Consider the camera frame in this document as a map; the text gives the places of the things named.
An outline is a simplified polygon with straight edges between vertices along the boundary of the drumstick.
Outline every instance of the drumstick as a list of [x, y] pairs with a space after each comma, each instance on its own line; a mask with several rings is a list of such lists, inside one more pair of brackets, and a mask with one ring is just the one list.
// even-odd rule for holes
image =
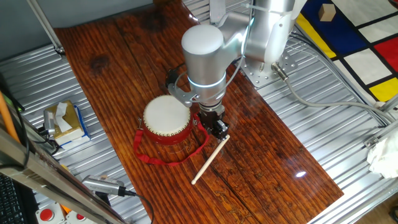
[[205, 172], [205, 170], [207, 169], [207, 167], [211, 164], [211, 162], [213, 162], [213, 159], [217, 156], [217, 154], [220, 152], [221, 148], [225, 145], [225, 143], [228, 141], [229, 139], [229, 134], [226, 135], [226, 138], [220, 142], [220, 144], [217, 146], [216, 150], [214, 150], [214, 152], [211, 154], [211, 156], [207, 159], [207, 161], [205, 162], [205, 165], [203, 165], [203, 167], [200, 168], [198, 174], [195, 176], [195, 178], [191, 181], [191, 184], [194, 185], [197, 180], [201, 177], [201, 175]]

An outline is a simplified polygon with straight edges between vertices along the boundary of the wooden table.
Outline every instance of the wooden table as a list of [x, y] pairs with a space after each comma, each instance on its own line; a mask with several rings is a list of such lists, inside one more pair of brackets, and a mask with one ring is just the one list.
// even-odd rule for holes
[[[343, 193], [241, 74], [223, 98], [231, 139], [196, 185], [190, 182], [215, 149], [214, 137], [179, 166], [149, 166], [135, 157], [137, 117], [150, 100], [168, 94], [165, 74], [183, 62], [182, 35], [197, 25], [189, 15], [176, 1], [56, 29], [137, 193], [152, 202], [156, 223], [310, 221]], [[179, 161], [202, 141], [195, 128], [174, 147], [144, 138], [140, 152]]]

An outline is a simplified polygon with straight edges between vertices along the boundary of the keyboard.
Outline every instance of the keyboard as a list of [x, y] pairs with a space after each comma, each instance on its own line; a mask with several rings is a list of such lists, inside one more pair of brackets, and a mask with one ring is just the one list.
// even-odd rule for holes
[[0, 224], [28, 224], [14, 182], [0, 174]]

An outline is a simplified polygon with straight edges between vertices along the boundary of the red drum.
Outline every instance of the red drum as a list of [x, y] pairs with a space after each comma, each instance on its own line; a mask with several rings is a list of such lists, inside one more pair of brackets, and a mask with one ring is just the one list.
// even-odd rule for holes
[[145, 135], [166, 146], [182, 142], [193, 127], [189, 108], [170, 95], [159, 96], [149, 102], [143, 120]]

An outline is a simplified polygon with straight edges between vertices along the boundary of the red strap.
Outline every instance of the red strap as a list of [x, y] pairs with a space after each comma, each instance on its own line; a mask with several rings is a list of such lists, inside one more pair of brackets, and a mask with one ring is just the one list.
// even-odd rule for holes
[[190, 157], [192, 157], [192, 156], [198, 154], [198, 153], [201, 151], [201, 149], [203, 149], [203, 146], [205, 146], [206, 143], [209, 141], [209, 138], [210, 138], [210, 137], [209, 137], [209, 135], [207, 134], [206, 129], [201, 125], [200, 120], [199, 120], [197, 114], [194, 114], [194, 115], [193, 115], [193, 118], [197, 121], [198, 128], [199, 128], [200, 131], [203, 132], [203, 134], [205, 134], [206, 139], [205, 139], [205, 142], [204, 142], [198, 149], [196, 149], [195, 152], [193, 152], [192, 154], [190, 154], [187, 158], [185, 158], [184, 160], [182, 160], [182, 161], [180, 161], [180, 162], [169, 162], [169, 163], [167, 163], [167, 162], [164, 162], [164, 161], [161, 160], [161, 159], [151, 158], [151, 157], [149, 157], [149, 156], [147, 156], [147, 155], [145, 155], [145, 154], [139, 154], [139, 153], [137, 152], [137, 150], [138, 150], [138, 147], [139, 147], [139, 145], [140, 145], [140, 143], [141, 143], [142, 135], [144, 134], [143, 130], [141, 130], [141, 129], [138, 129], [138, 130], [136, 131], [136, 136], [134, 137], [134, 145], [133, 145], [133, 148], [134, 148], [134, 152], [136, 153], [137, 158], [140, 159], [140, 160], [143, 161], [143, 162], [148, 163], [148, 164], [176, 166], [176, 165], [179, 165], [180, 163], [185, 162], [185, 161], [188, 160]]

